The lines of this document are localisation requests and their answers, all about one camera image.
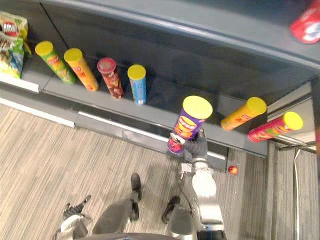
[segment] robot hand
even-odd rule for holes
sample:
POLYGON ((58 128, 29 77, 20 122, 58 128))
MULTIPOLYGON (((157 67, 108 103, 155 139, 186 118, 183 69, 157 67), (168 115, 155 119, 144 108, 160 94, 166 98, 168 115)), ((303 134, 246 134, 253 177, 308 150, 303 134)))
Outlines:
POLYGON ((191 141, 185 140, 175 133, 170 133, 171 138, 191 153, 193 159, 204 159, 208 157, 208 142, 205 131, 201 128, 191 141))

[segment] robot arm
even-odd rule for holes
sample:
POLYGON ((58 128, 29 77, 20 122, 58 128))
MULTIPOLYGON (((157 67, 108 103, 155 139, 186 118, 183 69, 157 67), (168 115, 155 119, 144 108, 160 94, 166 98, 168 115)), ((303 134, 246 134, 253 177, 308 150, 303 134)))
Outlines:
POLYGON ((194 203, 196 208, 192 209, 192 215, 199 221, 196 224, 198 235, 216 236, 203 239, 226 239, 221 209, 216 197, 217 185, 213 178, 213 169, 207 162, 208 143, 204 130, 200 129, 192 141, 185 140, 174 133, 171 137, 174 141, 180 142, 192 155, 191 185, 196 197, 194 203))

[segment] cylindrical container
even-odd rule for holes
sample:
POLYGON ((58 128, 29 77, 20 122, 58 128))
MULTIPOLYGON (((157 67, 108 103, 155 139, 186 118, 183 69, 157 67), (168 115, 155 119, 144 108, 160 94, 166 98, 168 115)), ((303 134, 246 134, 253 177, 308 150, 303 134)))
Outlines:
POLYGON ((63 59, 60 59, 57 55, 54 45, 50 41, 39 42, 35 46, 35 53, 46 62, 65 84, 73 84, 76 81, 76 76, 69 70, 63 59))
POLYGON ((127 73, 130 80, 134 102, 138 105, 144 104, 147 101, 146 69, 139 64, 134 64, 129 67, 127 73))
POLYGON ((263 114, 267 110, 267 105, 259 97, 250 97, 244 105, 231 113, 221 121, 221 127, 230 131, 250 119, 263 114))
POLYGON ((101 73, 110 94, 114 98, 118 99, 123 96, 124 90, 121 86, 121 81, 116 67, 116 62, 110 57, 100 59, 97 64, 97 68, 101 73))
POLYGON ((290 30, 304 44, 313 44, 320 39, 320 0, 313 0, 304 13, 295 20, 290 30))
POLYGON ((63 57, 87 90, 98 90, 99 84, 91 69, 89 68, 86 60, 84 59, 80 49, 70 48, 64 53, 63 57))
POLYGON ((304 121, 293 111, 288 111, 284 115, 277 117, 261 126, 258 126, 248 133, 248 138, 252 142, 261 142, 274 138, 278 135, 286 134, 303 127, 304 121))
MULTIPOLYGON (((201 128, 204 121, 211 116, 213 108, 211 104, 200 96, 188 96, 183 100, 180 115, 175 123, 173 132, 180 137, 191 140, 201 128)), ((171 137, 168 148, 175 154, 180 154, 184 148, 171 137)))

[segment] black shoe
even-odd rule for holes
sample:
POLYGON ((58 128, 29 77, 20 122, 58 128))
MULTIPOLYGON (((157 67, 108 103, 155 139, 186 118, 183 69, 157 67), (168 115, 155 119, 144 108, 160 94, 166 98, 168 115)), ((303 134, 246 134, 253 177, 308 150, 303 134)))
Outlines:
POLYGON ((180 197, 179 196, 173 196, 169 203, 167 204, 162 216, 161 216, 161 219, 162 219, 162 222, 164 224, 168 224, 169 223, 169 220, 170 220, 170 216, 171 216, 171 213, 173 212, 174 208, 176 205, 180 204, 180 197))
POLYGON ((138 193, 138 201, 140 201, 142 197, 141 180, 140 180, 140 176, 137 173, 133 173, 131 175, 131 187, 132 187, 132 191, 135 191, 138 193))

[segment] red pringles can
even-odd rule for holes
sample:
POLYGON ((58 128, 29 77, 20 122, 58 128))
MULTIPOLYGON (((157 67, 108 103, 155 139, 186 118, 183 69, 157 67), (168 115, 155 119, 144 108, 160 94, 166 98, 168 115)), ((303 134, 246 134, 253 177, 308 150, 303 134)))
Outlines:
POLYGON ((259 143, 278 135, 299 130, 303 127, 304 121, 293 111, 288 111, 284 115, 279 116, 261 126, 258 126, 248 133, 248 138, 255 143, 259 143))
POLYGON ((313 0, 306 11, 295 20, 290 30, 304 44, 314 44, 320 39, 320 0, 313 0))
POLYGON ((97 68, 101 73, 112 97, 115 99, 121 98, 124 94, 124 90, 121 86, 116 62, 110 57, 105 57, 100 59, 97 64, 97 68))

